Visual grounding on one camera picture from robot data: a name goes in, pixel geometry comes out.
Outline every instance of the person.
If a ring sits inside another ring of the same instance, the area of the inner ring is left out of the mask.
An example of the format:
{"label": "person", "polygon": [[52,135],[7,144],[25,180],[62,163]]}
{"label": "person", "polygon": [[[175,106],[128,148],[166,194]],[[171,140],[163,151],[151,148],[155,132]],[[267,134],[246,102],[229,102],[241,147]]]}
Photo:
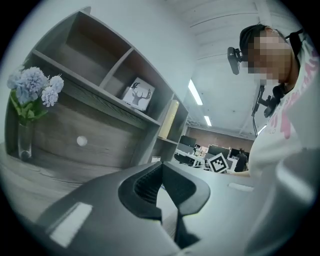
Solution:
{"label": "person", "polygon": [[260,177],[263,170],[270,170],[267,167],[275,167],[280,160],[303,149],[301,136],[297,135],[291,123],[292,117],[300,120],[303,115],[295,107],[289,119],[288,111],[304,94],[312,98],[310,101],[317,100],[315,95],[310,96],[312,93],[306,92],[310,88],[313,92],[319,85],[320,61],[312,41],[303,30],[290,34],[286,41],[276,29],[263,24],[252,25],[241,31],[239,46],[249,73],[261,74],[264,79],[277,80],[282,85],[283,97],[267,121],[266,128],[252,145],[248,170],[234,173]]}
{"label": "person", "polygon": [[243,148],[240,148],[240,153],[236,155],[236,157],[239,158],[234,168],[234,171],[236,173],[243,172],[245,167],[246,169],[248,169],[248,158],[244,153],[245,150]]}

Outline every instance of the headset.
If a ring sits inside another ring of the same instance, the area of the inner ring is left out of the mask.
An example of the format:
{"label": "headset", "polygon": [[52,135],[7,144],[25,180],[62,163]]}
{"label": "headset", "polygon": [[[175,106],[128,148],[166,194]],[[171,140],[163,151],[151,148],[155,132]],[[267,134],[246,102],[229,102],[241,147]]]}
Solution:
{"label": "headset", "polygon": [[[299,69],[300,69],[300,62],[299,62],[297,56],[298,56],[298,53],[299,53],[301,46],[302,46],[302,41],[299,38],[299,34],[301,34],[303,32],[304,32],[304,30],[300,29],[299,31],[293,32],[290,35],[285,37],[285,40],[287,40],[287,39],[290,40],[290,44],[293,49],[295,59],[298,62]],[[240,63],[244,60],[243,55],[241,55],[240,53],[241,53],[241,51],[239,48],[235,49],[233,47],[228,47],[228,49],[227,49],[227,58],[230,63],[232,72],[235,75],[238,75],[240,73]],[[265,90],[265,85],[261,84],[260,88],[259,88],[258,97],[257,97],[255,105],[253,106],[253,109],[252,109],[253,127],[255,128],[254,129],[255,132],[256,132],[257,127],[255,126],[254,116],[259,108],[259,105],[261,104],[266,107],[266,109],[264,110],[264,117],[265,118],[271,117],[272,114],[274,113],[276,107],[280,103],[281,98],[283,98],[286,94],[284,83],[281,83],[281,84],[275,86],[272,90],[273,95],[272,96],[269,95],[266,100],[262,99],[264,90]]]}

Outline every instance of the office desk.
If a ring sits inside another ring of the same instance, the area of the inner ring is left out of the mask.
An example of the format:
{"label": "office desk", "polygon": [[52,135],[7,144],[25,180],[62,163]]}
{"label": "office desk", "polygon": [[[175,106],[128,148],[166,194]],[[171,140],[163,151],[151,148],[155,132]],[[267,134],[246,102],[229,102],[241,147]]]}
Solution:
{"label": "office desk", "polygon": [[183,151],[181,151],[181,150],[179,150],[179,149],[176,149],[176,150],[175,150],[175,153],[177,153],[177,154],[179,154],[179,155],[182,155],[182,156],[184,156],[184,157],[188,157],[188,158],[193,159],[193,160],[194,160],[194,163],[193,163],[193,166],[192,166],[192,167],[197,166],[198,163],[205,165],[205,160],[204,160],[203,157],[195,156],[195,155],[193,155],[193,154],[188,154],[188,153],[183,152]]}

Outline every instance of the ceiling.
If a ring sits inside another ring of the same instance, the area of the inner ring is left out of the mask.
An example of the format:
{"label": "ceiling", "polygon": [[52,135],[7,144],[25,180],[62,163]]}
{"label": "ceiling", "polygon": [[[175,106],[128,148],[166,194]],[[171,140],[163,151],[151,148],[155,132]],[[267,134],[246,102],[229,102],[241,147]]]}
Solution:
{"label": "ceiling", "polygon": [[[294,15],[277,0],[165,0],[190,27],[198,43],[198,56],[192,81],[203,105],[197,105],[188,91],[184,105],[188,125],[246,139],[255,139],[252,109],[260,80],[244,68],[232,73],[227,48],[239,48],[243,28],[261,22],[285,36],[301,28]],[[271,95],[268,81],[263,98]],[[256,113],[258,130],[266,123],[264,106]],[[212,127],[204,116],[209,116]]]}

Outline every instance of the wooden shelf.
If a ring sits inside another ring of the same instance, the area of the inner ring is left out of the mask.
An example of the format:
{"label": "wooden shelf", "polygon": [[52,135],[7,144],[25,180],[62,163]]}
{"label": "wooden shelf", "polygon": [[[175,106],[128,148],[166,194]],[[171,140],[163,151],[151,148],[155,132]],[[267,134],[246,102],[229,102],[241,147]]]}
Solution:
{"label": "wooden shelf", "polygon": [[159,136],[158,136],[158,139],[159,139],[159,140],[162,140],[162,141],[164,141],[164,142],[169,142],[169,143],[178,145],[178,142],[172,141],[172,140],[170,140],[170,139],[161,138],[161,137],[159,137]]}
{"label": "wooden shelf", "polygon": [[127,103],[125,103],[122,99],[119,99],[106,90],[100,88],[98,85],[88,81],[87,79],[83,78],[79,74],[73,72],[72,70],[68,69],[67,67],[59,64],[55,60],[49,58],[48,56],[42,54],[41,52],[37,50],[33,50],[32,54],[36,56],[38,59],[42,60],[49,66],[53,67],[54,69],[57,69],[60,73],[62,73],[67,79],[71,80],[72,82],[75,82],[77,85],[81,86],[82,88],[92,92],[93,94],[101,97],[102,99],[114,104],[115,106],[129,112],[130,114],[141,118],[144,121],[147,121],[149,123],[152,123],[154,125],[160,126],[161,124],[151,118],[150,116],[142,113],[141,111],[135,109],[134,107],[131,107]]}

